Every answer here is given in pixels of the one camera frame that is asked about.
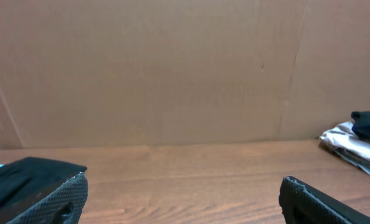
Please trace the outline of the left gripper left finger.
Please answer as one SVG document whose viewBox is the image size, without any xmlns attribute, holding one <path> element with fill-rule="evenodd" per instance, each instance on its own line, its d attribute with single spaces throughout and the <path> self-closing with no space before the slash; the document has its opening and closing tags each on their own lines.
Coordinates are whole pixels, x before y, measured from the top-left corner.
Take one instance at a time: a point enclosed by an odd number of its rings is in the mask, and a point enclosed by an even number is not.
<svg viewBox="0 0 370 224">
<path fill-rule="evenodd" d="M 77 224 L 88 197 L 88 181 L 80 172 L 7 224 Z"/>
</svg>

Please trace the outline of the black t-shirt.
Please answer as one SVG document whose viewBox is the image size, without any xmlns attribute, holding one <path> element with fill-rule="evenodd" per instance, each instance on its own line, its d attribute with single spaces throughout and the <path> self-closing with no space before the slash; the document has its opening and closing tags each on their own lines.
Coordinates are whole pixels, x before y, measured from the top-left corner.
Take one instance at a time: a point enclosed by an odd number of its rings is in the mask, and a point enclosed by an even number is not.
<svg viewBox="0 0 370 224">
<path fill-rule="evenodd" d="M 370 139 L 370 111 L 354 111 L 351 113 L 354 120 L 353 132 L 359 138 Z"/>
</svg>

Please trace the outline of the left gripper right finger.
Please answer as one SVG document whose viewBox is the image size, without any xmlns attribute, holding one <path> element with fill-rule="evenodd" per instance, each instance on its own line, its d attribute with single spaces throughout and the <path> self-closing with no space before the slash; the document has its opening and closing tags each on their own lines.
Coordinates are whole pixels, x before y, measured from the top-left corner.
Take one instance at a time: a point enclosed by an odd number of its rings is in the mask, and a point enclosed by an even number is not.
<svg viewBox="0 0 370 224">
<path fill-rule="evenodd" d="M 370 224 L 370 217 L 292 176 L 283 178 L 279 205 L 286 224 Z"/>
</svg>

